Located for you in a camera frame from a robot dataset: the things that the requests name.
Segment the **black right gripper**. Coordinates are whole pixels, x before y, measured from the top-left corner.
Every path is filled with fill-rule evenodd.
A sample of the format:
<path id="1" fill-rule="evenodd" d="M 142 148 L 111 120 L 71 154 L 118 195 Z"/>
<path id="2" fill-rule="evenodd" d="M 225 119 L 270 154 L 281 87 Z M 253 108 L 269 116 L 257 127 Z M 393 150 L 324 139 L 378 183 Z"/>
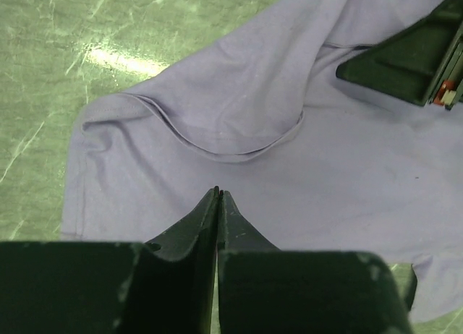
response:
<path id="1" fill-rule="evenodd" d="M 407 29 L 345 61 L 336 77 L 416 106 L 462 97 L 462 0 L 444 0 Z"/>

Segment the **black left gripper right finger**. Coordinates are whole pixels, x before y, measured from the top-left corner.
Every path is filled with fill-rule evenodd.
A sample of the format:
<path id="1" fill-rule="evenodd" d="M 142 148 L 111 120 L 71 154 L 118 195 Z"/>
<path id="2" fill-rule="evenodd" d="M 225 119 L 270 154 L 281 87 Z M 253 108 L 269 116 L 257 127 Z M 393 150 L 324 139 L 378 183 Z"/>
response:
<path id="1" fill-rule="evenodd" d="M 409 305 L 369 252 L 284 251 L 223 192 L 218 225 L 222 333 L 411 333 Z"/>

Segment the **purple t shirt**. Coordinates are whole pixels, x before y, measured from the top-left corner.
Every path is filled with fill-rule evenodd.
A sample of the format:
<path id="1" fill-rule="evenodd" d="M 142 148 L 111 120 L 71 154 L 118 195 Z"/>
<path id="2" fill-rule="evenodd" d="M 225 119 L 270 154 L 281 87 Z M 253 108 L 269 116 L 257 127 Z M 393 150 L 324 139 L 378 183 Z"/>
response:
<path id="1" fill-rule="evenodd" d="M 356 89 L 336 67 L 443 0 L 279 0 L 88 104 L 61 237 L 147 241 L 211 187 L 282 249 L 368 250 L 417 275 L 413 322 L 462 307 L 462 110 Z"/>

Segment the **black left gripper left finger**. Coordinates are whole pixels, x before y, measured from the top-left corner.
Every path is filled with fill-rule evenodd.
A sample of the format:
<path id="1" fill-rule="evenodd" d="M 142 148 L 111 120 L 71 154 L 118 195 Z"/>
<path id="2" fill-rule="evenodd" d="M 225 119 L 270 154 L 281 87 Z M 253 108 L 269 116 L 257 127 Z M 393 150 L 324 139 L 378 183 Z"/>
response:
<path id="1" fill-rule="evenodd" d="M 3 333 L 208 333 L 218 188 L 140 242 L 1 244 Z"/>

